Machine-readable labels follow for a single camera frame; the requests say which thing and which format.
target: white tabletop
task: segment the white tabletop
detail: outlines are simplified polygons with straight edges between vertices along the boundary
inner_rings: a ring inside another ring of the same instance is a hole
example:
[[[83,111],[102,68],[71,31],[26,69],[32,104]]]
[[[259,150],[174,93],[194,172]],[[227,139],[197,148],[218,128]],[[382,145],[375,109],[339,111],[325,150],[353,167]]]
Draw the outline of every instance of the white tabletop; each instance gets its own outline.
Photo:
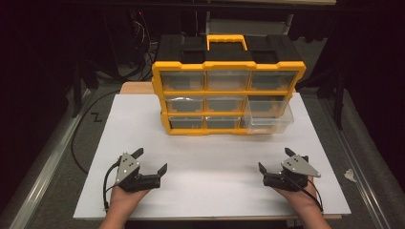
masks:
[[[104,133],[75,209],[75,219],[103,219],[102,184],[124,152],[144,148],[140,173],[168,164],[161,187],[150,192],[131,219],[288,219],[288,203],[263,185],[258,162],[269,173],[282,170],[286,147],[322,174],[315,179],[325,215],[351,213],[299,94],[289,105],[294,123],[277,135],[167,135],[154,94],[116,95]],[[114,184],[117,170],[110,174]]]

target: carrying handle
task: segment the carrying handle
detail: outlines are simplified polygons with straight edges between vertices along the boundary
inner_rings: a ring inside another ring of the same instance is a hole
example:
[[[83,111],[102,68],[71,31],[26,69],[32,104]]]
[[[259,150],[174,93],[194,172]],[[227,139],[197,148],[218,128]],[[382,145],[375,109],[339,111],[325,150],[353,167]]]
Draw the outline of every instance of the carrying handle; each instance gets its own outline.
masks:
[[[228,42],[228,43],[242,43],[244,50],[247,51],[247,45],[245,42],[245,37],[239,34],[228,34],[228,35],[207,35],[206,36],[206,49],[209,51],[209,43],[220,43],[220,42]]]

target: crumpled paper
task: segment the crumpled paper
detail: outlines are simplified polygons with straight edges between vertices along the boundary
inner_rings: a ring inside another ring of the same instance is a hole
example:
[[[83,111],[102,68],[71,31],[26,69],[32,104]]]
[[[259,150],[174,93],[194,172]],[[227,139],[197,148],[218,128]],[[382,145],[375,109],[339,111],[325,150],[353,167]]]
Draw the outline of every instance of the crumpled paper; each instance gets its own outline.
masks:
[[[349,169],[348,171],[346,171],[345,178],[347,178],[348,180],[351,180],[353,182],[357,182],[357,180],[355,180],[355,178],[354,178],[354,171],[352,169]]]

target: dark background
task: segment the dark background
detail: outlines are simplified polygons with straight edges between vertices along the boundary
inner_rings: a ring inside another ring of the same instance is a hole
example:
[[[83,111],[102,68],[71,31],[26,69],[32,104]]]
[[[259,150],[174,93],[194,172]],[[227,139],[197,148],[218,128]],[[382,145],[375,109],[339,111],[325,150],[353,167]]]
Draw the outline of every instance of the dark background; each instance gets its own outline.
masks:
[[[304,36],[308,42],[328,38],[312,77],[336,65],[344,70],[346,89],[380,154],[405,190],[405,17],[399,4],[401,1],[338,1],[338,8],[365,10],[297,13],[289,35],[293,40]],[[117,73],[117,64],[138,64],[142,51],[125,51],[137,45],[131,41],[134,28],[128,18],[135,14],[141,22],[140,12],[152,41],[158,41],[164,33],[196,33],[193,11],[77,9],[46,0],[2,3],[0,173],[6,182],[1,211],[65,113],[65,93],[73,85],[76,64],[86,66],[91,77],[86,82],[93,87],[97,66]],[[237,15],[243,19],[278,16],[247,12]],[[232,18],[235,14],[217,16]],[[198,11],[199,30],[204,26],[204,17],[204,12]],[[96,66],[87,66],[85,60],[94,61]],[[333,89],[335,84],[336,74],[332,74],[308,86],[331,85]]]

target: gray floor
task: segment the gray floor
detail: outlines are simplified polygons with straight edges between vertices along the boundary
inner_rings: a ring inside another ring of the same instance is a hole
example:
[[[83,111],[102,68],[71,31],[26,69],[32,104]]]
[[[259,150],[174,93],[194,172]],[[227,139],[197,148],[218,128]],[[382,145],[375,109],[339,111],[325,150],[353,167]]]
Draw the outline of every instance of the gray floor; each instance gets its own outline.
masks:
[[[308,66],[306,74],[306,77],[308,77],[323,44],[316,42],[306,44],[303,41],[297,41],[295,44]],[[88,105],[120,88],[120,84],[117,83],[103,81],[100,83],[98,90],[86,96],[87,101],[89,101]],[[343,131],[340,131],[331,121],[330,107],[332,107],[333,101],[318,99],[315,90],[304,89],[300,93],[352,210],[351,215],[342,219],[330,220],[330,224],[333,228],[405,228],[405,218],[402,216],[402,213],[405,212],[404,194],[376,150],[367,129],[352,105],[350,95],[347,92],[345,93],[345,106],[342,113]],[[100,99],[83,117],[78,126],[74,151],[77,160],[85,170],[88,170],[91,166],[112,101],[112,95]],[[54,149],[60,146],[60,139],[66,136],[68,132],[72,133],[72,130],[68,128],[73,121],[70,117],[72,109],[71,104],[69,111],[55,129],[47,146],[38,156],[19,190],[11,199],[8,208],[0,218],[0,228],[10,228],[12,223],[16,223],[15,216],[20,216],[21,206],[25,206],[23,203],[27,195],[32,190],[49,158],[54,155]],[[100,224],[99,221],[73,219],[75,206],[86,175],[75,164],[69,145],[60,156],[61,159],[56,166],[56,170],[49,172],[53,174],[52,179],[49,185],[45,185],[46,192],[43,192],[43,197],[38,196],[40,201],[34,206],[35,211],[28,220],[27,228],[97,228]],[[355,170],[358,180],[356,183],[343,176],[350,168]],[[251,228],[252,225],[254,225],[254,228],[271,228],[272,224],[270,222],[256,222],[256,224],[239,222],[232,224],[231,227]],[[225,228],[226,226],[224,224],[212,225],[207,222],[177,222],[177,224],[176,222],[171,224],[144,222],[139,224],[138,227]]]

